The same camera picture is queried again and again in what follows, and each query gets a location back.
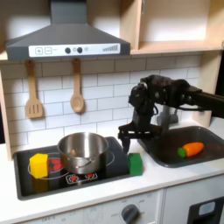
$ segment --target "stainless steel pot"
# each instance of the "stainless steel pot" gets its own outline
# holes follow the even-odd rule
[[[75,133],[58,143],[61,161],[66,170],[77,174],[97,172],[106,167],[108,141],[94,133]]]

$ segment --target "pot handle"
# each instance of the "pot handle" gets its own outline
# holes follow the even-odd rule
[[[77,165],[77,166],[75,166],[75,168],[83,168],[95,161],[94,159],[91,159],[91,158],[86,158],[86,160],[87,160],[87,162],[84,165],[79,165],[79,166]]]

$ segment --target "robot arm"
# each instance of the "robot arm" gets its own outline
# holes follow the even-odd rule
[[[162,127],[151,124],[155,103],[182,110],[212,110],[224,115],[224,97],[204,93],[190,86],[186,80],[172,80],[159,75],[141,79],[131,90],[129,103],[134,107],[132,122],[119,127],[118,134],[125,153],[129,151],[130,139],[150,139],[161,135]],[[184,104],[199,108],[181,108]]]

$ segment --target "white cabinet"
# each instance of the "white cabinet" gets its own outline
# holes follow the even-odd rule
[[[224,175],[169,187],[164,197],[164,215],[161,223],[186,224],[190,206],[223,196]]]
[[[29,220],[23,222],[23,224],[125,224],[123,211],[129,205],[134,205],[139,212],[139,216],[135,222],[136,224],[158,224],[160,223],[161,217],[162,199],[163,190],[146,192],[95,206],[84,207],[65,213],[56,213],[36,220]]]

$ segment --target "green sponge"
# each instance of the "green sponge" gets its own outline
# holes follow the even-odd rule
[[[129,174],[131,176],[141,176],[144,172],[143,160],[139,153],[129,154]]]

